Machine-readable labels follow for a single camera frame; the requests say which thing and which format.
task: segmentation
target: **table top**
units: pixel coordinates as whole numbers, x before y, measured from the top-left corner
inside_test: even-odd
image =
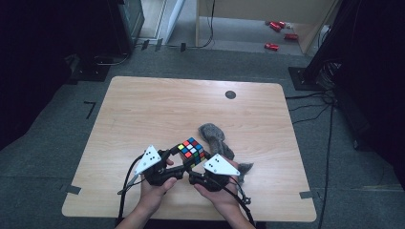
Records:
[[[225,93],[236,97],[229,99]],[[314,221],[312,198],[290,121],[283,89],[278,84],[116,76],[105,95],[95,126],[78,165],[62,213],[68,217],[116,218],[129,166],[153,144],[166,150],[196,138],[214,123],[237,162],[253,162],[243,189],[258,221]],[[175,165],[179,156],[171,156]],[[193,170],[203,172],[202,165]],[[140,186],[126,195],[124,216],[139,200]],[[188,182],[178,180],[153,219],[223,219]]]

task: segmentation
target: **finger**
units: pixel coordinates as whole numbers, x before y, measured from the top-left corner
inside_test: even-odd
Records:
[[[208,190],[200,184],[194,184],[194,188],[203,196],[206,197]]]
[[[170,177],[169,179],[167,179],[163,185],[161,185],[162,187],[162,192],[166,193],[167,191],[169,191],[171,188],[173,188],[173,186],[175,186],[177,182],[177,179],[175,177]]]
[[[167,163],[168,165],[173,165],[175,162],[173,162],[173,160],[167,158],[167,159],[166,159],[166,163]]]

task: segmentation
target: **black cable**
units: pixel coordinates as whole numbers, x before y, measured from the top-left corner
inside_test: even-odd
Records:
[[[118,194],[118,195],[122,195],[123,192],[125,192],[125,193],[128,192],[128,190],[130,190],[130,189],[132,188],[132,186],[135,186],[135,185],[137,185],[137,184],[142,183],[145,179],[146,179],[146,178],[143,178],[141,181],[138,181],[138,182],[136,182],[136,183],[127,185],[124,189],[119,190],[119,192],[117,192],[117,194]]]
[[[208,41],[203,46],[190,46],[190,47],[187,47],[187,49],[203,49],[203,48],[207,47],[213,41],[213,38],[214,38],[214,28],[213,28],[214,11],[215,11],[215,0],[212,3],[211,23],[209,23],[209,21],[208,21],[208,27],[211,31]],[[181,46],[175,46],[175,45],[162,45],[162,46],[169,47],[169,48],[180,48],[181,47]]]
[[[292,122],[292,124],[296,124],[296,123],[304,122],[304,121],[315,120],[315,119],[318,118],[329,106],[330,106],[330,105],[327,105],[316,117],[312,117],[312,118],[308,118],[308,119],[302,119],[302,120],[294,121],[294,122]]]
[[[226,188],[226,187],[223,187],[223,189],[224,189],[227,193],[229,193],[231,196],[233,196],[233,197],[238,201],[238,203],[239,203],[239,204],[242,206],[242,208],[245,210],[246,216],[247,216],[247,218],[249,219],[249,222],[255,227],[256,225],[255,225],[255,223],[254,223],[253,216],[252,216],[252,214],[250,213],[250,209],[249,209],[248,207],[246,207],[246,205],[245,205],[244,202],[238,197],[238,195],[232,193],[232,191],[230,191],[230,190],[229,190],[228,188]]]
[[[216,185],[220,186],[221,188],[223,188],[227,193],[229,193],[231,196],[233,196],[238,203],[242,206],[242,208],[245,210],[246,212],[246,216],[249,219],[249,222],[255,227],[255,223],[253,220],[253,216],[250,213],[250,209],[248,207],[246,207],[245,203],[242,201],[241,198],[238,197],[238,195],[232,193],[232,191],[230,191],[228,188],[226,188],[225,186],[222,186],[220,183],[218,183],[215,179],[211,178],[211,177],[205,177],[206,179],[208,179],[209,181],[215,183]]]
[[[115,66],[115,65],[120,65],[120,64],[122,64],[123,62],[125,62],[125,60],[127,60],[128,57],[129,57],[129,54],[126,53],[126,54],[125,54],[125,57],[124,57],[122,60],[120,60],[120,61],[118,61],[118,62],[116,62],[116,63],[106,63],[106,64],[104,64],[104,63],[98,63],[98,62],[96,62],[96,64],[99,65],[99,66]]]
[[[329,167],[330,167],[330,143],[331,143],[331,129],[332,129],[332,123],[333,123],[333,107],[334,107],[334,104],[331,104],[331,108],[330,108],[330,132],[329,132],[329,138],[328,138],[327,165],[326,165],[326,171],[325,171],[324,204],[322,205],[321,215],[319,216],[318,229],[322,228],[322,223],[323,223],[323,220],[324,220],[324,213],[325,213],[325,206],[327,204],[327,197],[328,197],[329,172],[330,172],[330,169],[329,169]]]
[[[290,97],[286,97],[286,99],[301,99],[301,98],[313,97],[314,95],[325,94],[326,92],[327,91],[324,91],[321,93],[307,94],[307,95],[290,96]]]
[[[132,169],[134,168],[135,164],[136,164],[142,157],[143,157],[143,155],[140,155],[140,156],[138,156],[138,157],[134,160],[134,162],[132,162],[131,166],[129,167],[127,176],[126,176],[126,178],[125,178],[125,181],[124,181],[124,185],[123,185],[123,187],[122,187],[122,190],[125,190],[125,189],[126,189],[126,186],[127,186],[127,183],[128,183],[128,178],[129,178],[129,176],[131,175],[131,171],[132,171]],[[125,196],[126,196],[126,191],[122,192],[122,194],[121,194],[121,200],[120,200],[120,203],[119,203],[119,213],[118,213],[118,218],[117,218],[117,221],[116,221],[116,226],[117,226],[120,222],[122,222],[122,220],[123,220],[122,214],[123,214],[123,212],[124,212]]]
[[[301,108],[306,108],[306,107],[322,107],[322,106],[325,106],[325,104],[304,105],[304,106],[299,106],[299,107],[296,107],[296,108],[293,108],[293,109],[288,109],[288,111],[289,111],[289,112],[293,112],[293,111],[296,111],[296,110],[301,109]]]

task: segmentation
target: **hand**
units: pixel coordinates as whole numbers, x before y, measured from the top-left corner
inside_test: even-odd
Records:
[[[170,159],[167,159],[166,163],[174,164]],[[174,177],[170,177],[161,186],[152,186],[144,180],[140,185],[140,198],[137,206],[117,228],[143,228],[148,219],[158,211],[164,194],[175,185],[176,181]]]
[[[166,160],[167,165],[173,165],[174,162],[170,159]],[[143,209],[151,216],[158,211],[161,200],[164,194],[171,189],[175,183],[176,179],[170,177],[161,186],[152,186],[148,181],[144,180],[140,187],[140,198],[137,207]]]
[[[236,163],[233,160],[228,160],[226,159],[233,167],[238,168],[238,163]],[[229,189],[233,194],[237,194],[237,189],[235,185],[235,180],[229,178],[229,183],[225,186],[227,189]],[[222,189],[219,192],[209,192],[206,190],[203,186],[200,184],[195,184],[194,188],[199,191],[199,193],[205,197],[208,198],[212,204],[214,204],[214,207],[217,209],[217,211],[221,214],[224,215],[228,212],[232,212],[235,210],[240,211],[239,208],[239,203],[238,201],[231,196],[227,191]]]
[[[238,168],[238,163],[232,160],[226,159],[233,167]],[[236,189],[235,180],[229,178],[229,183],[225,186],[233,194],[237,195],[238,191]],[[208,198],[212,204],[214,204],[215,209],[224,217],[224,219],[229,223],[229,225],[234,229],[239,228],[254,228],[252,224],[245,218],[242,214],[241,208],[239,207],[238,201],[231,196],[227,191],[222,189],[219,192],[209,192],[200,184],[195,184],[194,188],[205,198]]]

